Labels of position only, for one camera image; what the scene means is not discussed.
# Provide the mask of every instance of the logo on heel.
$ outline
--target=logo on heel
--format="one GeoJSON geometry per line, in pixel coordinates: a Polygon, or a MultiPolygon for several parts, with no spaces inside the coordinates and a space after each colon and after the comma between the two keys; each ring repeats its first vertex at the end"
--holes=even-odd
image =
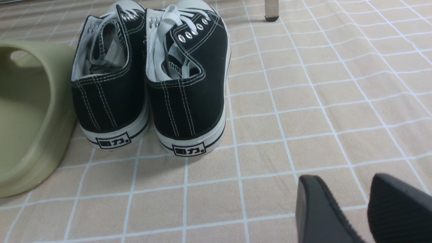
{"type": "Polygon", "coordinates": [[[130,140],[127,132],[120,134],[116,137],[109,138],[96,138],[98,145],[101,149],[115,149],[118,147],[123,147],[125,145],[130,144],[132,141],[130,140]]]}
{"type": "Polygon", "coordinates": [[[206,153],[204,142],[193,146],[175,146],[172,145],[174,154],[182,157],[193,157],[206,153]]]}

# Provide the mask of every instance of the shoe tongue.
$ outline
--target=shoe tongue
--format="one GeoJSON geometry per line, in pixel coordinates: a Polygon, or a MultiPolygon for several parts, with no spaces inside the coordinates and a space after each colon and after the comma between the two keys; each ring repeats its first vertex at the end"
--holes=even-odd
{"type": "Polygon", "coordinates": [[[102,21],[94,32],[86,59],[86,68],[91,74],[106,73],[112,67],[121,68],[126,64],[124,40],[117,19],[102,21]]]}

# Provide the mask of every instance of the black shoe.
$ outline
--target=black shoe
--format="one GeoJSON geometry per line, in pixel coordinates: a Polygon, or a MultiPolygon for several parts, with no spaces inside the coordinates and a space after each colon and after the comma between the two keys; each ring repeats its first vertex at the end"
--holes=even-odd
{"type": "Polygon", "coordinates": [[[319,176],[300,176],[295,220],[299,243],[365,243],[319,176]]]}
{"type": "Polygon", "coordinates": [[[368,221],[377,243],[432,242],[432,197],[388,174],[371,186],[368,221]]]}
{"type": "Polygon", "coordinates": [[[81,128],[94,147],[117,150],[148,131],[144,93],[146,10],[131,0],[89,16],[78,41],[72,94],[81,128]]]}
{"type": "Polygon", "coordinates": [[[225,130],[228,30],[201,0],[147,10],[146,84],[157,135],[168,152],[206,154],[225,130]]]}

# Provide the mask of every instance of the chair leg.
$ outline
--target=chair leg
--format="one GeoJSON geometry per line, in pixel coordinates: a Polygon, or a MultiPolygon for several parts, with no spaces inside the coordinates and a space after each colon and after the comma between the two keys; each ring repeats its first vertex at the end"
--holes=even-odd
{"type": "Polygon", "coordinates": [[[268,22],[275,22],[279,18],[279,0],[264,0],[265,18],[268,22]]]}

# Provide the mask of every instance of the slide sandal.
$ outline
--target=slide sandal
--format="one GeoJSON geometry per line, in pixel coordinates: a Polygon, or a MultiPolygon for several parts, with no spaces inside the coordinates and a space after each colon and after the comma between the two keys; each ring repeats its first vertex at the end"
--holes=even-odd
{"type": "Polygon", "coordinates": [[[319,176],[300,176],[295,220],[299,243],[365,243],[319,176]]]}
{"type": "Polygon", "coordinates": [[[74,54],[50,42],[0,42],[0,198],[37,186],[61,162],[76,120],[74,54]]]}

